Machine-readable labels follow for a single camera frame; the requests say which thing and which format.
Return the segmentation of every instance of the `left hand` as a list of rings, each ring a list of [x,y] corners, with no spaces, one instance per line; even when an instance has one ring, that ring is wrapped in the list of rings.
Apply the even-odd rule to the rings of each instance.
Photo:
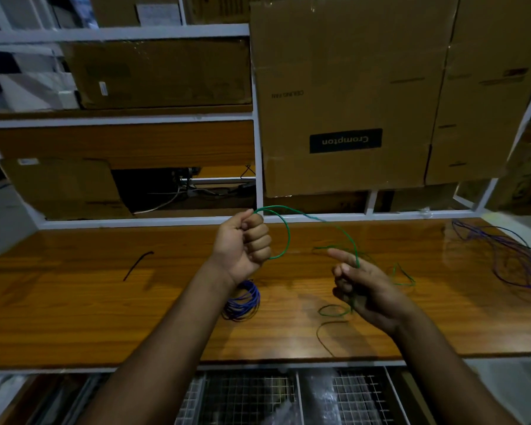
[[[271,256],[271,237],[262,215],[252,209],[220,225],[210,261],[224,269],[233,286],[246,280]]]

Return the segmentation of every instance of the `hand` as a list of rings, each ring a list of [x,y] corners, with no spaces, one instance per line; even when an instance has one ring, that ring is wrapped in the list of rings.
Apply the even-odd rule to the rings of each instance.
[[[358,268],[351,253],[339,249],[329,249],[327,253],[342,263],[332,269],[336,283],[332,290],[334,296],[376,328],[394,336],[412,317],[422,313],[374,264],[359,258]]]
[[[271,256],[271,237],[262,215],[252,209],[220,225],[210,260],[232,279],[232,288],[257,271]]]

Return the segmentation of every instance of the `forearm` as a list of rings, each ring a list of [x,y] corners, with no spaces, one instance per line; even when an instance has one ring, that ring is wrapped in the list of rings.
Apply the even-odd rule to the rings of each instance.
[[[118,368],[81,424],[169,423],[233,286],[206,261],[149,337]]]
[[[431,319],[420,312],[394,341],[437,421],[448,425],[517,425],[460,359]]]

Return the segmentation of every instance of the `wooden table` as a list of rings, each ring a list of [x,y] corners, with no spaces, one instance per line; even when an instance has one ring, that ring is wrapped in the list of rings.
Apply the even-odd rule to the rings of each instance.
[[[484,224],[481,220],[470,220]],[[487,243],[461,242],[450,221],[341,224],[358,248],[390,272],[465,357],[531,355],[531,292],[491,272]],[[203,361],[329,360],[317,340],[319,307],[336,303],[332,260],[313,246],[350,247],[329,224],[292,224],[291,246],[255,275],[262,293],[250,321],[219,320]],[[270,225],[274,251],[285,227]],[[120,364],[156,325],[212,248],[216,227],[41,231],[0,257],[0,368]],[[143,253],[128,279],[123,278]],[[407,279],[399,275],[397,282]],[[337,359],[398,359],[391,340],[354,314],[326,325]]]

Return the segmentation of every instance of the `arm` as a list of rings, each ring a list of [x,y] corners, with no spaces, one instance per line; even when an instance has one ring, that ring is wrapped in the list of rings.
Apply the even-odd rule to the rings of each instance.
[[[449,425],[518,425],[458,357],[431,319],[375,265],[337,249],[329,256],[334,295],[387,333],[401,351],[437,421]]]
[[[229,295],[271,255],[267,233],[251,210],[220,226],[212,256],[106,382],[79,425],[173,423]]]

